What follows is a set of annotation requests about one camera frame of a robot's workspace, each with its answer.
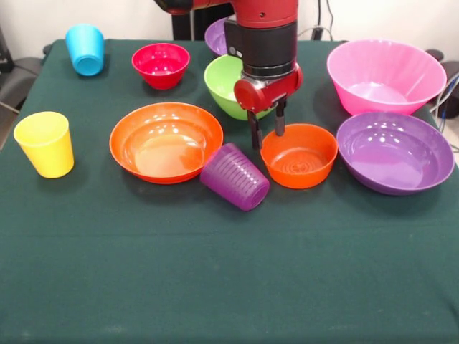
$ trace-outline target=cable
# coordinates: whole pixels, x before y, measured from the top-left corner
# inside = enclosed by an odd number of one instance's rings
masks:
[[[442,115],[441,115],[441,119],[440,119],[440,124],[438,126],[438,130],[443,133],[443,131],[445,131],[445,126],[446,126],[446,110],[448,108],[448,100],[449,98],[446,100],[445,102],[445,106],[443,107],[443,111],[442,111]]]
[[[9,106],[8,104],[5,104],[4,102],[0,102],[0,106],[3,106],[4,108],[6,108],[7,110],[10,110],[12,111],[13,113],[16,113],[17,115],[19,114],[19,111],[17,109],[15,109],[14,107],[12,106]]]
[[[331,30],[333,29],[333,22],[335,21],[335,17],[333,16],[333,12],[331,11],[331,8],[330,8],[330,0],[327,0],[327,8],[328,8],[328,12],[331,17],[331,21],[330,21],[330,32],[331,32]]]
[[[317,18],[317,26],[319,27],[322,22],[322,0],[318,0],[318,18]]]
[[[310,30],[314,30],[314,29],[324,29],[325,31],[328,32],[328,34],[330,35],[330,40],[333,41],[333,35],[331,34],[331,31],[329,29],[327,29],[326,27],[319,27],[317,25],[314,25],[313,27],[309,27],[307,29],[304,29],[302,32],[300,32],[298,34],[298,37],[305,34],[306,32],[310,31]]]
[[[15,64],[14,66],[15,66],[16,68],[19,68],[20,70],[26,70],[26,71],[28,71],[29,73],[31,73],[31,74],[35,75],[36,77],[38,77],[37,72],[34,72],[33,70],[30,70],[29,68],[23,67],[23,66],[21,66],[21,65],[19,65],[19,64]]]
[[[430,108],[430,112],[435,111],[435,118],[438,118],[438,108],[448,99],[448,97],[451,95],[451,93],[453,93],[455,87],[458,84],[459,84],[459,72],[457,72],[450,78],[445,88],[443,88],[442,92],[438,95],[435,106]],[[443,97],[443,93],[445,93],[446,90],[448,90],[448,92],[446,96]]]

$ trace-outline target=plastic cup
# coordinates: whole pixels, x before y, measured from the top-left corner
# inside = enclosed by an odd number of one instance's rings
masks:
[[[93,25],[78,24],[70,28],[65,42],[75,71],[90,77],[100,73],[104,64],[104,40]]]
[[[69,173],[75,162],[68,119],[54,112],[29,115],[13,132],[14,139],[44,178],[59,178]]]
[[[257,207],[270,182],[232,143],[222,146],[204,166],[201,182],[243,211]]]

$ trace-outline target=red bowl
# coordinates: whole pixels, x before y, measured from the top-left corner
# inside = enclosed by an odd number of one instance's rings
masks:
[[[171,43],[150,44],[132,56],[135,70],[156,90],[176,87],[190,61],[190,54],[185,48]]]

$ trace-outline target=bowl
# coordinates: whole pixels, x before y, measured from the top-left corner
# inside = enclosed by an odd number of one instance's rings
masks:
[[[247,120],[247,111],[236,101],[235,84],[241,78],[242,61],[237,57],[223,55],[210,62],[204,71],[204,81],[214,101],[229,116]],[[261,119],[273,111],[273,107],[257,114]]]
[[[215,57],[227,54],[227,41],[224,34],[224,21],[226,18],[219,19],[212,23],[204,33],[204,41]]]
[[[401,196],[433,188],[449,177],[455,165],[443,135],[413,116],[354,116],[340,126],[337,139],[351,173],[382,194]]]
[[[335,48],[327,69],[351,115],[411,115],[446,84],[442,65],[425,51],[383,39],[363,39]]]
[[[325,181],[338,155],[338,143],[312,124],[285,126],[283,136],[269,133],[260,151],[271,178],[286,188],[312,188]]]
[[[156,90],[176,87],[190,61],[190,54],[185,48],[171,43],[150,44],[132,56],[134,69]]]
[[[159,102],[126,115],[110,135],[115,161],[144,181],[174,184],[197,176],[223,144],[218,120],[195,105]]]

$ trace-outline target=green tablecloth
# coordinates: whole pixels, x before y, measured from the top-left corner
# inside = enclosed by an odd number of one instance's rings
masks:
[[[214,113],[266,172],[247,123],[214,104],[203,42],[174,90],[131,67],[148,42],[109,40],[106,68],[78,77],[57,41],[21,116],[70,120],[76,165],[40,178],[12,136],[0,154],[0,342],[442,343],[459,338],[459,173],[416,196],[375,193],[338,159],[307,191],[272,185],[244,213],[197,179],[157,186],[122,171],[108,139],[127,113],[190,102]],[[288,123],[333,133],[347,118],[326,72],[336,46],[301,42]],[[427,111],[417,113],[427,119]],[[262,120],[266,135],[273,115]]]

